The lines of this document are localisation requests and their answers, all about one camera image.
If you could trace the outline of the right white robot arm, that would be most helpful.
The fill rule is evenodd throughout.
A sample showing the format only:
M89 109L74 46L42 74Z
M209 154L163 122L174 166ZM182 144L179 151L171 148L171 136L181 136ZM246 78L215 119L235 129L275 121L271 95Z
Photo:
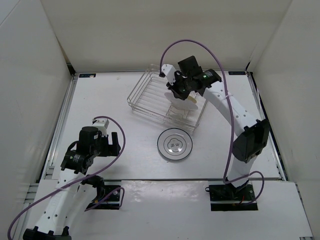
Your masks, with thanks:
M238 199L249 182L252 165L267 145L270 124L250 114L225 90L225 83L213 69L204 71L194 56L178 62L179 69L163 64L161 74L166 77L169 100L185 103L195 92L211 103L231 126L232 161L226 165L224 193L230 200Z

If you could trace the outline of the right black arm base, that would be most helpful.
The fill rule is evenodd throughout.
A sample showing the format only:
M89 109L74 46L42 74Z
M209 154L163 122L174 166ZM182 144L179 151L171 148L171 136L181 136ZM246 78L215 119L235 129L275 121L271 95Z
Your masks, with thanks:
M258 204L252 184L235 192L230 185L214 184L205 188L209 193L210 210L212 212L257 211Z

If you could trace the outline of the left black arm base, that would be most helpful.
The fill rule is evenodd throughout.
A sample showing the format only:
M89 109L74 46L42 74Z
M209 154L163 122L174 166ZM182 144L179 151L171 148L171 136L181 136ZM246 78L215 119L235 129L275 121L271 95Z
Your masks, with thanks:
M121 181L107 181L96 190L96 197L86 207L89 210L119 210L123 204L125 190Z

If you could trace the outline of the silver wire dish rack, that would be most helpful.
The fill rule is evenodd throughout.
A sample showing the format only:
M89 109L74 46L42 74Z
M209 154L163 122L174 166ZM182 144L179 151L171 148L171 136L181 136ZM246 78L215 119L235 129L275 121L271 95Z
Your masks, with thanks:
M150 64L127 97L128 105L133 111L146 115L166 125L184 129L193 133L199 126L205 112L207 101L198 93L191 93L195 98L197 109L184 110L176 108L166 97L167 80L159 77L160 67Z

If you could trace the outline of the white patterned plate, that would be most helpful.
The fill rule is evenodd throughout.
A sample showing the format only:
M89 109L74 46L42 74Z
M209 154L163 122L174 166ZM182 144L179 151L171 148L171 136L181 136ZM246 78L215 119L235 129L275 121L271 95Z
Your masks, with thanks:
M157 150L166 160L182 161L191 154L193 140L186 131L180 128L168 128L158 136Z

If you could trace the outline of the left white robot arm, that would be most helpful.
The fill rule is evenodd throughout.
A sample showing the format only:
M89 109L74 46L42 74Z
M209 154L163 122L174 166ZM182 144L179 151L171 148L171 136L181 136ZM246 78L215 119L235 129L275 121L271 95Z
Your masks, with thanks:
M107 134L106 127L85 126L72 142L60 165L56 193L32 228L23 233L24 240L70 240L71 229L92 200L105 194L103 178L91 174L89 167L96 157L118 157L121 152L118 134Z

